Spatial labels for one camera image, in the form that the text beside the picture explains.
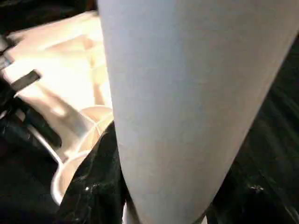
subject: white paper roll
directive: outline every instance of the white paper roll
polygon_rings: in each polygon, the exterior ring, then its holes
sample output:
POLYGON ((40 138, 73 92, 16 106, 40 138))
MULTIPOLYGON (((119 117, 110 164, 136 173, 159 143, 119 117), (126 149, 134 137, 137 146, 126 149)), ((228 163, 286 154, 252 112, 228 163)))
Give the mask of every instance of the white paper roll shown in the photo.
POLYGON ((99 7, 122 171, 140 222, 194 223, 298 31, 299 1, 99 7))

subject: white cylinder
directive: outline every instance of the white cylinder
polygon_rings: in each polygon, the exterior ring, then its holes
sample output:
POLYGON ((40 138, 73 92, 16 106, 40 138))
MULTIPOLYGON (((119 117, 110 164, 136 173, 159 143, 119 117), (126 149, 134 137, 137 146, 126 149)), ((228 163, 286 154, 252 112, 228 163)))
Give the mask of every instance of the white cylinder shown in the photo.
POLYGON ((299 1, 100 0, 99 8, 121 166, 140 223, 192 224, 298 31, 299 1))

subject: black trash bag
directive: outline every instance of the black trash bag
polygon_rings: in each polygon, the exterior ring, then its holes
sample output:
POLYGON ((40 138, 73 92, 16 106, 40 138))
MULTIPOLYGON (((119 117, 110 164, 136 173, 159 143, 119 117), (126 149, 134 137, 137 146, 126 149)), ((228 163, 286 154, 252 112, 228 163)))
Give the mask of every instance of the black trash bag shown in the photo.
POLYGON ((127 195, 112 122, 77 169, 57 223, 121 224, 127 195))
POLYGON ((299 38, 225 181, 209 224, 299 224, 299 38))

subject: black plastic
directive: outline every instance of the black plastic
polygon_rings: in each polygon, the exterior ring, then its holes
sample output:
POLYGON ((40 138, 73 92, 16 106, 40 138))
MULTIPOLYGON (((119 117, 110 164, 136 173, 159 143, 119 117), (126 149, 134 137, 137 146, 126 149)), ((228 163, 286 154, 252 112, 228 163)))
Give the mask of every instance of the black plastic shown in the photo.
POLYGON ((31 148, 38 153, 50 156, 47 149, 28 129, 33 126, 50 144, 61 147, 60 136, 50 127, 45 118, 29 104, 15 97, 16 93, 40 78, 35 71, 18 79, 11 85, 0 77, 0 137, 15 147, 31 148), (25 114, 20 120, 16 111, 25 114))
POLYGON ((209 224, 299 224, 299 38, 208 212, 209 224))
POLYGON ((113 122, 77 169, 57 223, 121 224, 127 196, 113 122))

